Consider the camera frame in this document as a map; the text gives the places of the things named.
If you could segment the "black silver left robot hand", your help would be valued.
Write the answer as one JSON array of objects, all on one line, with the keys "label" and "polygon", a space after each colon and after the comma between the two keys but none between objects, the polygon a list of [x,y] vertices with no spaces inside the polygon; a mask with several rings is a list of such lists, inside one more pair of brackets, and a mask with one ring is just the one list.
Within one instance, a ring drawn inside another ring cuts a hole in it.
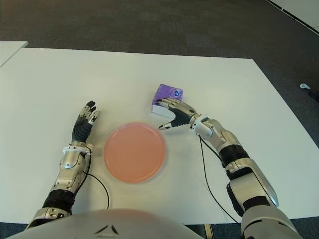
[{"label": "black silver left robot hand", "polygon": [[96,103],[89,101],[80,111],[72,130],[71,142],[85,143],[88,139],[94,123],[100,116]]}]

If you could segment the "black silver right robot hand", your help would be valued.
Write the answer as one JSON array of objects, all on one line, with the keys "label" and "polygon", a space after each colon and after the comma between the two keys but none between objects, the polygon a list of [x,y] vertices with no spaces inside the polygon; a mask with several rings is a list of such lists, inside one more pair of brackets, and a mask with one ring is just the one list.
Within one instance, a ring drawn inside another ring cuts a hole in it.
[{"label": "black silver right robot hand", "polygon": [[198,114],[193,107],[181,100],[161,98],[156,101],[156,105],[167,108],[175,116],[172,121],[160,125],[158,130],[166,130],[185,124],[192,125],[193,122],[200,116],[200,114]]}]

